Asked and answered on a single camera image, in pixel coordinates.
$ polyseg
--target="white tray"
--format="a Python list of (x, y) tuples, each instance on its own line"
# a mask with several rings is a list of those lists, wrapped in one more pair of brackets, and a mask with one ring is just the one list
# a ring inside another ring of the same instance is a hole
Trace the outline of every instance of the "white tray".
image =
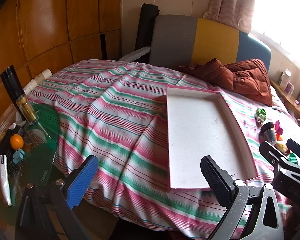
[(200, 170), (210, 155), (233, 179), (255, 179), (257, 169), (242, 130), (220, 93), (167, 86), (170, 188), (210, 190)]

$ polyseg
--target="gold lid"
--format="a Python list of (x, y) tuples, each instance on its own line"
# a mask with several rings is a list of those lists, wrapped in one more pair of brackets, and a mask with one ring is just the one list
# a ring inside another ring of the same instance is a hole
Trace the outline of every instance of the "gold lid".
[(25, 104), (26, 102), (27, 102), (27, 97), (25, 94), (23, 94), (17, 99), (16, 104), (17, 104), (17, 106), (21, 106), (21, 105)]

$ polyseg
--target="bed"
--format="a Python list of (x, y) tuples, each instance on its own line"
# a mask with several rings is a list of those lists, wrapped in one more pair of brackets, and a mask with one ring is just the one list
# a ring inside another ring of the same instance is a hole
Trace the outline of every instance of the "bed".
[[(258, 107), (267, 117), (280, 120), (283, 138), (300, 144), (300, 127), (273, 91), (267, 107), (225, 91), (198, 78), (143, 63), (84, 60), (42, 82), (30, 94), (34, 103), (49, 104), (60, 115), (60, 137), (55, 165), (69, 174), (93, 154), (99, 170), (85, 199), (115, 216), (153, 230), (181, 231), (205, 239), (225, 208), (211, 191), (167, 190), (168, 142), (166, 85), (218, 91), (236, 117), (251, 149), (258, 177), (249, 185), (271, 182), (273, 167), (260, 155)], [(289, 208), (276, 193), (282, 216)], [(249, 207), (234, 233), (238, 238)]]

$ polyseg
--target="rolled mat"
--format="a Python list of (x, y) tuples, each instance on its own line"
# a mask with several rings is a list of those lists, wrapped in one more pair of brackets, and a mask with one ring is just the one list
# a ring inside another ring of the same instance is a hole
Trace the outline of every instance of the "rolled mat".
[(158, 12), (158, 7), (154, 4), (143, 4), (141, 6), (135, 50), (151, 44), (154, 20)]

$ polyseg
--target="black cylinder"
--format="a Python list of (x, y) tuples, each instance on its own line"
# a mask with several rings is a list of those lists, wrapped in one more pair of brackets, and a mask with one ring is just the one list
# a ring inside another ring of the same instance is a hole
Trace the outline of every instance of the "black cylinder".
[(154, 4), (143, 4), (141, 6), (135, 50), (151, 44), (154, 20), (158, 12), (158, 7)]
[(0, 77), (11, 101), (13, 102), (16, 109), (21, 113), (19, 107), (16, 104), (16, 100), (25, 92), (23, 91), (23, 88), (20, 84), (20, 81), (18, 79), (16, 71), (14, 70), (13, 65), (11, 65), (5, 71), (3, 71), (0, 74)]

